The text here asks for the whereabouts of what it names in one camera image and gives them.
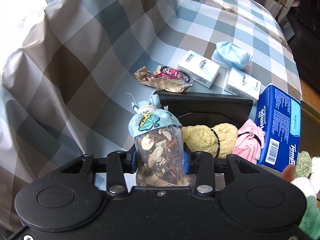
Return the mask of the light blue face mask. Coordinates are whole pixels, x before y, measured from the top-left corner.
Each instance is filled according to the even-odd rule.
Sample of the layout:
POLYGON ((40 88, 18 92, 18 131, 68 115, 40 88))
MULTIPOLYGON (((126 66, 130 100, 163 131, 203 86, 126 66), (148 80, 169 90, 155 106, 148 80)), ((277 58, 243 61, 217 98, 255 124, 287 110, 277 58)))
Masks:
POLYGON ((250 53, 227 41, 217 42, 212 54, 212 61, 226 69, 232 67, 239 70, 245 69, 251 59, 250 53))

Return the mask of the pink cloth bundle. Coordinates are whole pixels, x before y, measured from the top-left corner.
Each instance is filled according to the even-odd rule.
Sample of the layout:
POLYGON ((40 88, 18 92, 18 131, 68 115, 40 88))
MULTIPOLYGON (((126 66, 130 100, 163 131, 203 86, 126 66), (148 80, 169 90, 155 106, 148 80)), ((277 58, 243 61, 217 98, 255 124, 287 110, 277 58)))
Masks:
POLYGON ((265 132, 262 128, 248 119, 238 130, 238 138, 232 153, 257 164, 261 157, 261 150, 264 148, 264 136, 265 132))

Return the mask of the white tissue pack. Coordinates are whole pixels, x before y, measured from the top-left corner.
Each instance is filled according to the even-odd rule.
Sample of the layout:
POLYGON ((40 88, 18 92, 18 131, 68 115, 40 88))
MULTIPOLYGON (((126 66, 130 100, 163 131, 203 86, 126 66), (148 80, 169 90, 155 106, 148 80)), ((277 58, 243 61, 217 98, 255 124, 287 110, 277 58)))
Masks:
POLYGON ((210 88, 219 72, 220 65, 189 50, 179 61, 177 69, 187 73, 204 87, 210 88))
POLYGON ((223 89, 232 95, 250 99, 253 103, 259 100, 261 82, 247 73, 230 68, 226 74, 223 89))

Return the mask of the black rectangular box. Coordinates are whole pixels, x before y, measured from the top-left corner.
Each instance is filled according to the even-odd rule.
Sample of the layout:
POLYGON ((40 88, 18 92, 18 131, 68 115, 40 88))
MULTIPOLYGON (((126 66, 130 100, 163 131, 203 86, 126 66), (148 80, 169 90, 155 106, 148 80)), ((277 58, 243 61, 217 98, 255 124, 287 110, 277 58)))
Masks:
POLYGON ((240 128, 248 119, 253 106, 251 99, 212 93, 171 93, 156 91, 162 107, 168 107, 182 126, 214 127, 228 123, 240 128))

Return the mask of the white tissue pack right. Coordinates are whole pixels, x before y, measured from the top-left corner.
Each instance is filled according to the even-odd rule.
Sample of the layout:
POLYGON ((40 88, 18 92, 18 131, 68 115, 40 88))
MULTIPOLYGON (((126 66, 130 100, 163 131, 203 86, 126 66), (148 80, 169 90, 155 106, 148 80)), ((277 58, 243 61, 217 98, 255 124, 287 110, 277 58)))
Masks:
POLYGON ((259 100, 261 82, 247 73, 230 68, 226 74, 223 89, 232 95, 250 99, 253 103, 259 100))

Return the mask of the green plush toy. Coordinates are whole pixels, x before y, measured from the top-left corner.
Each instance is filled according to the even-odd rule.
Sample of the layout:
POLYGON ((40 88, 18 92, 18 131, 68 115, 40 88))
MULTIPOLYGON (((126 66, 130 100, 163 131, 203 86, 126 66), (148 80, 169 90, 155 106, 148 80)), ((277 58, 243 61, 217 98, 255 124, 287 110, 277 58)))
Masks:
POLYGON ((311 239, 319 239, 320 213, 319 208, 317 207, 317 198, 314 196, 308 196, 306 198, 306 202, 306 211, 299 225, 299 228, 311 239))

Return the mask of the yellow towel roll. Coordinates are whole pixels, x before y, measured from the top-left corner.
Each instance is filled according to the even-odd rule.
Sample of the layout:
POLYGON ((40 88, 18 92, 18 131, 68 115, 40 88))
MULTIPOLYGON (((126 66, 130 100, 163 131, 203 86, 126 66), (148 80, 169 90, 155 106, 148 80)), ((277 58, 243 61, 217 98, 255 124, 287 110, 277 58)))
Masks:
POLYGON ((231 154, 238 138, 238 129, 228 123, 214 127, 205 125, 182 127, 183 141, 192 152, 211 153, 214 158, 225 158, 231 154))

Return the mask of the herb sachet blue cloth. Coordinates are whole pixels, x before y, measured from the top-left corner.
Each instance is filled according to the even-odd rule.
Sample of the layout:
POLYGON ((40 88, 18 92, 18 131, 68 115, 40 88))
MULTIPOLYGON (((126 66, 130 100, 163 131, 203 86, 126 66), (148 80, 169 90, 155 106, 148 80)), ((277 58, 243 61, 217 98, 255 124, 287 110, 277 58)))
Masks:
POLYGON ((135 115, 129 133, 137 151, 136 184, 172 187, 195 185, 196 177, 185 171, 182 125, 161 107, 158 94, 148 101, 133 102, 135 115))

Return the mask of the black leather sofa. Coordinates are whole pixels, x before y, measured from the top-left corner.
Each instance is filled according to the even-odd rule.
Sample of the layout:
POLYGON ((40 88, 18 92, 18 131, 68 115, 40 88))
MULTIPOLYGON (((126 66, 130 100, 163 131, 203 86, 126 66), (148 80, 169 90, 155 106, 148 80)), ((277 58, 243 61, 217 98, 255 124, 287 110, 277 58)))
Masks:
POLYGON ((295 0, 287 14, 294 32, 289 40, 298 71, 309 81, 319 79, 319 0, 295 0))

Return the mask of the gold metal tin tray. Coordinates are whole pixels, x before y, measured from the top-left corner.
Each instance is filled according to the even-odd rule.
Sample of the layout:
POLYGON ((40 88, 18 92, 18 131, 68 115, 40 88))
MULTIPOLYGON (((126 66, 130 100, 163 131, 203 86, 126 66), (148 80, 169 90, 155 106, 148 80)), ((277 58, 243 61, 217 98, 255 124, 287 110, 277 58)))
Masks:
POLYGON ((309 104, 301 101, 301 135, 300 151, 306 151, 310 157, 320 155, 320 114, 309 104))

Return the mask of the dark framed panel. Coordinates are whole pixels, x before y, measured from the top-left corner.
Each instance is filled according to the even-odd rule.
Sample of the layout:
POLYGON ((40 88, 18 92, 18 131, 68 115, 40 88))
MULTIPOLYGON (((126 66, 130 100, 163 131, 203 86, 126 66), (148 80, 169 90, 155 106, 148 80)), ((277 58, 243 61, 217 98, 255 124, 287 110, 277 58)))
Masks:
POLYGON ((291 38, 294 37, 295 33, 292 29, 292 26, 289 22, 289 19, 287 18, 287 16, 284 16, 280 22, 279 22, 279 26, 281 28, 281 31, 284 34, 285 40, 288 42, 291 38))

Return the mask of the floral beige sachet pouch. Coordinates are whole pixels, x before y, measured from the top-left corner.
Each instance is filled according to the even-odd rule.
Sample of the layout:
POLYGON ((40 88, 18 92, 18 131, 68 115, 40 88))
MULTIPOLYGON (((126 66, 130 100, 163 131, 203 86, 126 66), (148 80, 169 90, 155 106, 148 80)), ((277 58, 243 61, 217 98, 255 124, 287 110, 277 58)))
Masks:
POLYGON ((133 76, 143 85, 172 93, 183 93, 193 86, 187 73, 168 66, 158 66, 153 73, 144 66, 133 76))

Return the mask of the potted plant white pot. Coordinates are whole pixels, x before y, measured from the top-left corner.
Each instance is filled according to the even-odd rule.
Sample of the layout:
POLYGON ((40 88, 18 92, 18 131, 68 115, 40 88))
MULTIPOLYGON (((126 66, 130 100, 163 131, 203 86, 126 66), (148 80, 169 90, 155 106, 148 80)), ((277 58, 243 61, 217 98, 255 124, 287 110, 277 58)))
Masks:
POLYGON ((270 12, 276 20, 286 7, 287 0, 265 0, 264 7, 270 12))

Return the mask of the green fuzzy round pad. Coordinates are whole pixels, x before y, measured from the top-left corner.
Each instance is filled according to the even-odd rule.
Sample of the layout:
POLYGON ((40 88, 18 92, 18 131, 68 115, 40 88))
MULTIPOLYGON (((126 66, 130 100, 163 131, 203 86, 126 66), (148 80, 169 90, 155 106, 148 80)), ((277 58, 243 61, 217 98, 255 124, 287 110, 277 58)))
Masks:
POLYGON ((311 174, 312 170, 312 160, 310 154, 306 151, 299 152, 297 161, 296 161, 296 169, 294 173, 295 178, 299 177, 308 177, 311 174))

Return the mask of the white tissue pack left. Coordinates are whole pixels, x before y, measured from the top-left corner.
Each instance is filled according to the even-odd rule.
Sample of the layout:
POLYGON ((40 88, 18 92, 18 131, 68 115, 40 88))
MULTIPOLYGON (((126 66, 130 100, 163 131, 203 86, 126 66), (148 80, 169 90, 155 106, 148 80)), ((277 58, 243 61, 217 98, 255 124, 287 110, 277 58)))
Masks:
POLYGON ((189 50, 179 61, 177 69, 187 73, 204 87, 210 88, 219 72, 220 65, 189 50))

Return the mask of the blue Tempo tissue pack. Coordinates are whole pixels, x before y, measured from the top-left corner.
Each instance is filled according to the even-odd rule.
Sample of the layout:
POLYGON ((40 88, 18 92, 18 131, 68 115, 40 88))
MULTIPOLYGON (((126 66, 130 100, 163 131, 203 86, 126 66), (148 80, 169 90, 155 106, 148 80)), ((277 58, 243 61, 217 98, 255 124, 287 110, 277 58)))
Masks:
POLYGON ((295 165, 300 145, 300 102, 269 84, 257 101, 255 124, 265 132, 258 164, 278 172, 295 165))

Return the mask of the checkered sofa cover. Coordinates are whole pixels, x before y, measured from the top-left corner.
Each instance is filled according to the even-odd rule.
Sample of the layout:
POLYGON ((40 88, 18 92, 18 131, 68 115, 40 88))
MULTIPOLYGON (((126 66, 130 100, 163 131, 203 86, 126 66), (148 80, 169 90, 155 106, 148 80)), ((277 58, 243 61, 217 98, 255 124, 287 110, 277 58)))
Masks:
POLYGON ((1 74, 1 228, 21 228, 14 199, 25 185, 82 154, 133 143, 132 100, 151 87, 141 67, 176 67, 217 42, 247 49, 246 71, 299 99, 296 63, 280 26, 253 0, 54 0, 1 74))

